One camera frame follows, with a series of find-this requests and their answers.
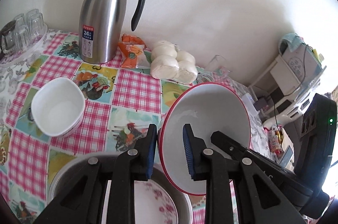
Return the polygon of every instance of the orange snack package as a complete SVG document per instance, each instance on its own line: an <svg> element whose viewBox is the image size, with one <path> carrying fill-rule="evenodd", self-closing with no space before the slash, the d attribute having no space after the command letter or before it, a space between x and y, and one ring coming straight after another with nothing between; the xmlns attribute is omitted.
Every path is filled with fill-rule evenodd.
<svg viewBox="0 0 338 224"><path fill-rule="evenodd" d="M118 46L122 52L124 68L150 68L150 52L139 37L123 34Z"/></svg>

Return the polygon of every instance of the dining table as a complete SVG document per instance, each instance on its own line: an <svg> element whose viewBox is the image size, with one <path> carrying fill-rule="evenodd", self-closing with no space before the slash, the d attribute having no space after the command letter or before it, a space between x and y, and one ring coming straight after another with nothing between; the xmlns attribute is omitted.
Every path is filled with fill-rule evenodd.
<svg viewBox="0 0 338 224"><path fill-rule="evenodd" d="M120 50L109 62L85 63L79 56L78 39L77 33L48 29L43 44L26 59L0 67L0 193L24 224L32 223L48 205L49 186L65 164L92 152L122 153L133 148L149 124L158 126L179 95L197 84L158 80L149 69L121 68ZM30 108L37 91L58 77L73 80L86 99L80 127L64 138L43 134ZM249 92L230 77L222 84L239 97ZM106 87L92 91L88 86L93 82ZM249 111L248 115L250 149L273 159L260 118ZM160 164L158 151L155 163ZM205 196L190 196L190 200L193 223L203 224Z"/></svg>

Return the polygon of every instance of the red-rimmed bowl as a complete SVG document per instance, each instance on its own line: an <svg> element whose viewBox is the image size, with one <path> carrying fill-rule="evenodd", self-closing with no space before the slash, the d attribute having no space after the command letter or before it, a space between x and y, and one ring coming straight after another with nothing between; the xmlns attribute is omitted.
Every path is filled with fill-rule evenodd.
<svg viewBox="0 0 338 224"><path fill-rule="evenodd" d="M158 134L159 156L168 180L190 195L205 195L206 182L193 181L188 172L183 145L183 126L191 124L196 137L224 157L228 154L210 141L221 131L245 147L251 140L250 121L241 99L229 88L216 83L198 84L185 91L169 109Z"/></svg>

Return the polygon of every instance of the blue towel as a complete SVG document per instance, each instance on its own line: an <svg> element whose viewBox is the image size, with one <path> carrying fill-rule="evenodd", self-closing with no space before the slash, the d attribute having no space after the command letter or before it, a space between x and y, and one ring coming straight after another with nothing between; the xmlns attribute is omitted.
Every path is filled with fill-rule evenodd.
<svg viewBox="0 0 338 224"><path fill-rule="evenodd" d="M279 54L283 55L287 47L289 47L290 51L295 51L302 43L304 43L304 39L299 37L296 33L288 33L284 35L278 42L278 50Z"/></svg>

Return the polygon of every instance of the metal pot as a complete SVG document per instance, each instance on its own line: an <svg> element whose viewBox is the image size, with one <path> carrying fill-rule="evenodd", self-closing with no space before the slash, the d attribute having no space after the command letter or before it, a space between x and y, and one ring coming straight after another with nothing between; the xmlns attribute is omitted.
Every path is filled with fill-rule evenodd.
<svg viewBox="0 0 338 224"><path fill-rule="evenodd" d="M91 157L96 157L99 160L106 160L108 158L117 157L120 153L116 152L97 152L89 153L78 157L63 168L61 168L55 175L48 192L48 203L58 194L58 192L68 183L73 177L73 174L80 170ZM192 206L187 194L177 190L166 178L160 166L154 164L153 175L151 179L158 183L169 194L177 209L179 224L192 224Z"/></svg>

